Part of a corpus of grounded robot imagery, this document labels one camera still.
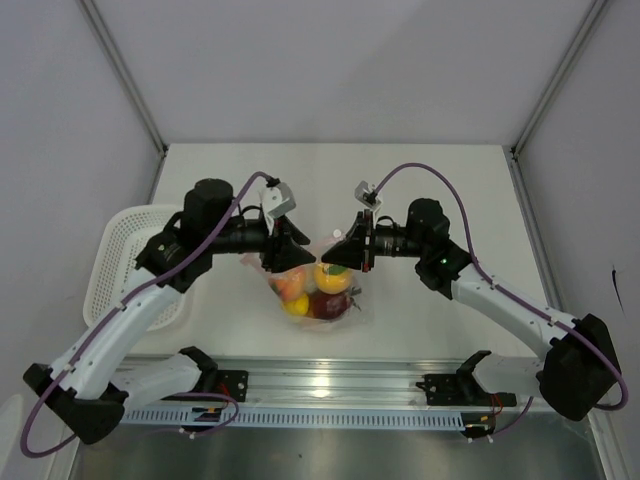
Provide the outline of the pink orange toy peach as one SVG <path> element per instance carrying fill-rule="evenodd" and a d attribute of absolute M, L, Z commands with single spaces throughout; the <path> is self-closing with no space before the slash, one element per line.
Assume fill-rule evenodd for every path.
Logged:
<path fill-rule="evenodd" d="M 305 292 L 306 270 L 304 268 L 291 269 L 271 276 L 268 283 L 283 302 L 296 300 Z"/>

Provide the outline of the clear zip top bag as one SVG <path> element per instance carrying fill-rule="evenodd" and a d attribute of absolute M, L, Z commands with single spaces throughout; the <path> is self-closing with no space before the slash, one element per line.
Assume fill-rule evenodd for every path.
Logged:
<path fill-rule="evenodd" d="M 321 260 L 322 254 L 344 238 L 342 230 L 334 230 L 308 246 L 316 257 L 314 263 L 284 273 L 267 272 L 256 253 L 244 255 L 241 263 L 266 282 L 286 318 L 302 329 L 329 332 L 370 324 L 374 309 L 364 275 Z"/>

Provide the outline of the yellow toy pear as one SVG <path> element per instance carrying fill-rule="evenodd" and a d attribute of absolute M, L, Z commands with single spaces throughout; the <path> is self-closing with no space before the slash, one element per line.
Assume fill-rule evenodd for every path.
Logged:
<path fill-rule="evenodd" d="M 307 293 L 303 293 L 298 298 L 284 302 L 282 304 L 283 310 L 295 317 L 305 317 L 310 308 L 310 299 Z"/>

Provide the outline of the red toy apple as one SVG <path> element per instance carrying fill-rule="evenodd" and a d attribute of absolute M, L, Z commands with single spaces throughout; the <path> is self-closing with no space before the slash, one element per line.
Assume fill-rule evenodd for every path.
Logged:
<path fill-rule="evenodd" d="M 315 319 L 334 321 L 351 307 L 351 297 L 341 292 L 331 295 L 316 291 L 310 296 L 310 312 Z"/>

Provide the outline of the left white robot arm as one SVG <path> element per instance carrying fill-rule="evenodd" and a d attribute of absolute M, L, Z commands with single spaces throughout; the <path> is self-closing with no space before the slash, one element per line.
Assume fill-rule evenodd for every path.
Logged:
<path fill-rule="evenodd" d="M 38 399 L 20 438 L 25 456 L 44 455 L 28 446 L 42 407 L 74 439 L 92 445 L 107 437 L 126 413 L 159 400 L 237 402 L 219 390 L 216 361 L 197 347 L 123 375 L 116 371 L 160 314 L 212 269 L 215 256 L 256 253 L 268 273 L 314 262 L 306 249 L 309 238 L 287 217 L 296 206 L 290 187 L 261 171 L 251 177 L 266 182 L 257 218 L 245 218 L 239 208 L 247 186 L 235 192 L 221 179 L 198 181 L 186 193 L 182 209 L 137 256 L 125 296 L 51 364 L 34 363 L 26 370 L 23 380 Z"/>

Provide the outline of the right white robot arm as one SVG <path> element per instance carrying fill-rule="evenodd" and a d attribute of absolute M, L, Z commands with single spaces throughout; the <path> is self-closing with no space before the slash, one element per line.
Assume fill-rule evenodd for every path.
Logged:
<path fill-rule="evenodd" d="M 540 397 L 572 421 L 601 408 L 621 378 L 604 321 L 592 314 L 577 319 L 513 292 L 476 266 L 450 238 L 449 228 L 440 203 L 432 199 L 413 201 L 402 226 L 378 225 L 365 209 L 322 260 L 368 272 L 379 257 L 414 258 L 414 270 L 429 290 L 483 314 L 533 352 L 531 358 L 474 354 L 458 370 L 456 389 L 464 401 L 479 403 L 491 393 Z"/>

